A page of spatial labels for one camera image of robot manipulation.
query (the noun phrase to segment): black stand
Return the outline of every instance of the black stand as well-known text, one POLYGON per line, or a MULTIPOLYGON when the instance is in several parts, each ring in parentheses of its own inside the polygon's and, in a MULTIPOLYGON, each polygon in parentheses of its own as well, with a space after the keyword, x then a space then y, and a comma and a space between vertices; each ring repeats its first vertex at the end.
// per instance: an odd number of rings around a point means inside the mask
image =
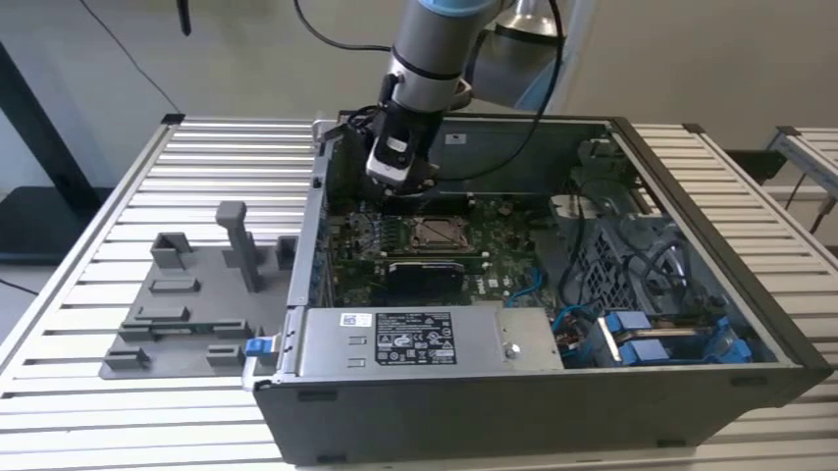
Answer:
POLYGON ((55 184, 22 186, 0 202, 0 263, 58 265, 110 188, 91 187, 2 42, 0 83, 0 110, 55 184))

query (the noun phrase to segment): sticker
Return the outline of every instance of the sticker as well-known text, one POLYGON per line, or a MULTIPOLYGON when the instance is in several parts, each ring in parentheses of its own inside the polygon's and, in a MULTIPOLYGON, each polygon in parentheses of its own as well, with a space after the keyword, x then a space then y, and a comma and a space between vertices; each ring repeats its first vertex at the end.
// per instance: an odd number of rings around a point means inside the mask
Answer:
POLYGON ((373 314, 368 312, 342 313, 341 327, 373 327, 373 314))
POLYGON ((466 134, 446 134, 446 144, 466 144, 466 134))
POLYGON ((408 150, 408 142, 398 140, 394 137, 389 137, 388 147, 390 147, 397 152, 405 152, 408 150))
POLYGON ((456 365, 452 312, 378 313, 377 361, 385 366, 456 365))

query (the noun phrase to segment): white label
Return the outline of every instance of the white label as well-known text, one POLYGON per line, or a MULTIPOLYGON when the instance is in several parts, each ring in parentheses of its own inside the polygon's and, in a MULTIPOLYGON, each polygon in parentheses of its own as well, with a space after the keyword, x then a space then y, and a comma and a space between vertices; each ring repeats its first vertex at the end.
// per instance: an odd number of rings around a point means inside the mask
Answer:
POLYGON ((408 150, 408 142, 404 142, 393 137, 389 137, 388 147, 390 147, 397 152, 405 152, 408 150))
POLYGON ((342 313, 341 327, 373 327, 373 314, 366 312, 342 313))
POLYGON ((466 134, 446 134, 446 144, 466 144, 466 134))

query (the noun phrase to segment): white wall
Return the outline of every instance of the white wall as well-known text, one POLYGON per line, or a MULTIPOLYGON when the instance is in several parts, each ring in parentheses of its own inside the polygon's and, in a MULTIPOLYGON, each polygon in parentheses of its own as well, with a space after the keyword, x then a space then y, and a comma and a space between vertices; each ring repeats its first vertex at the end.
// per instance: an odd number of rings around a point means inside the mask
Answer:
MULTIPOLYGON (((386 54, 320 43, 290 0, 193 1, 191 37, 181 34, 174 0, 89 3, 187 114, 313 118, 378 96, 386 54)), ((336 39, 389 43, 402 4, 306 0, 305 7, 336 39)), ((78 1, 3 0, 0 40, 90 180, 115 184, 169 103, 78 1)), ((0 166, 10 159, 0 155, 0 166)), ((37 172, 18 180, 39 182, 37 172)))
MULTIPOLYGON (((304 3, 336 39, 390 43, 405 1, 304 3)), ((779 124, 838 126, 838 1, 581 4, 594 26, 573 32, 582 55, 573 56, 558 111, 698 122, 731 147, 765 145, 779 124)), ((378 95, 386 54, 320 43, 290 0, 194 1, 191 37, 179 32, 173 0, 90 5, 187 114, 308 118, 378 95)), ((170 105, 75 0, 3 0, 0 40, 89 178, 114 184, 170 105)))
POLYGON ((53 185, 18 130, 0 111, 0 199, 25 184, 53 185))
POLYGON ((728 148, 838 127, 835 0, 584 0, 593 28, 560 111, 702 124, 728 148))

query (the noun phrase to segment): power supply label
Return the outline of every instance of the power supply label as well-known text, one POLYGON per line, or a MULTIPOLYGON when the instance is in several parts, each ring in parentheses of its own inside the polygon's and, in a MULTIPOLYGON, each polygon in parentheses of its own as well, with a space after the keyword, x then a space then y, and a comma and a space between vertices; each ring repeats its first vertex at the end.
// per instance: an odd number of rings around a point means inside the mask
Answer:
POLYGON ((377 361, 381 365, 456 365, 452 312, 377 314, 377 361))

